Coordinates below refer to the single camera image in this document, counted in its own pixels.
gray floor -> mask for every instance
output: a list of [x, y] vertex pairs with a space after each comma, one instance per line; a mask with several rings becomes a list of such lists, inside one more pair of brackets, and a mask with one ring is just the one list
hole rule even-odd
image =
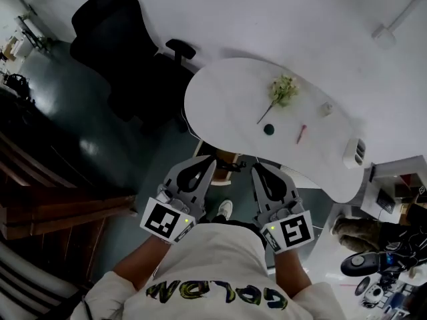
[[[139, 120], [124, 123], [118, 119], [107, 106], [109, 85], [70, 58], [69, 44], [56, 44], [48, 56], [33, 51], [21, 74], [30, 79], [36, 106], [56, 125], [79, 137], [85, 163], [111, 184], [138, 191], [139, 216], [109, 220], [93, 269], [96, 281], [147, 238], [148, 234], [139, 228], [147, 198], [155, 195], [171, 166], [193, 155], [198, 140], [189, 133], [179, 133], [173, 121], [148, 137], [139, 132]], [[250, 222], [256, 214], [250, 178], [250, 167], [256, 160], [246, 156], [240, 160], [248, 167], [233, 173], [230, 186], [209, 189], [208, 217], [216, 214], [216, 207], [225, 198], [234, 202], [232, 219]], [[300, 189], [299, 193], [305, 208], [312, 212], [314, 225], [322, 227], [332, 200], [317, 189]], [[302, 259], [310, 254], [314, 243], [300, 249]], [[266, 260], [268, 265], [273, 264], [269, 249]]]

black office chair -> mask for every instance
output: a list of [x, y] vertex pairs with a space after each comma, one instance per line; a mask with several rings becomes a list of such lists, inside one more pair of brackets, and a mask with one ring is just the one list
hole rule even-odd
[[166, 46], [175, 51], [175, 59], [157, 53], [138, 0], [89, 0], [72, 23], [77, 38], [71, 56], [110, 83], [108, 104], [118, 117], [129, 121], [138, 116], [144, 131], [179, 119], [193, 77], [181, 66], [181, 58], [193, 58], [192, 47], [172, 39]]

small white object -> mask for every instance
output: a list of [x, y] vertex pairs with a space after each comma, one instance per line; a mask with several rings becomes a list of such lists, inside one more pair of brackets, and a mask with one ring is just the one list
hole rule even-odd
[[366, 146], [361, 139], [350, 139], [347, 143], [342, 161], [349, 169], [361, 167], [365, 159], [365, 152]]
[[276, 274], [276, 267], [268, 268], [267, 269], [267, 274], [268, 275], [274, 275], [274, 274]]
[[384, 296], [384, 290], [382, 290], [382, 288], [379, 285], [373, 285], [365, 293], [364, 300], [369, 303], [377, 304], [378, 302], [381, 301], [383, 296]]
[[379, 28], [373, 32], [372, 38], [383, 50], [391, 49], [394, 44], [396, 44], [396, 38], [394, 37], [393, 33], [384, 25], [379, 26]]
[[320, 106], [320, 111], [321, 111], [323, 117], [326, 117], [326, 116], [332, 114], [333, 110], [334, 110], [334, 107], [329, 102], [325, 102]]
[[149, 198], [140, 227], [153, 235], [175, 244], [195, 226], [195, 218], [171, 205]]
[[11, 50], [11, 54], [16, 58], [26, 58], [33, 50], [31, 42], [26, 37], [20, 38]]

white table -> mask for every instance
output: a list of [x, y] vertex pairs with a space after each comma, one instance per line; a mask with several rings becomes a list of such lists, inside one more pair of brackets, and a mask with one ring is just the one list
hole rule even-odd
[[[295, 77], [299, 94], [289, 106], [269, 107], [274, 78]], [[332, 114], [322, 117], [329, 102]], [[185, 94], [185, 113], [191, 128], [210, 145], [261, 157], [288, 166], [322, 188], [333, 200], [345, 203], [359, 190], [363, 169], [348, 169], [342, 161], [354, 130], [340, 107], [323, 91], [295, 73], [263, 61], [222, 59], [196, 73]], [[274, 134], [264, 133], [266, 124]], [[302, 125], [307, 125], [300, 143]]]

chair armrest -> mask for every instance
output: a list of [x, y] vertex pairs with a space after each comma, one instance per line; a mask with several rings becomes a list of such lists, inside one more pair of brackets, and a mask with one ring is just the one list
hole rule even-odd
[[192, 59], [195, 56], [195, 49], [187, 43], [178, 39], [171, 39], [166, 43], [166, 46], [175, 51], [175, 60], [181, 62], [181, 56], [187, 59]]

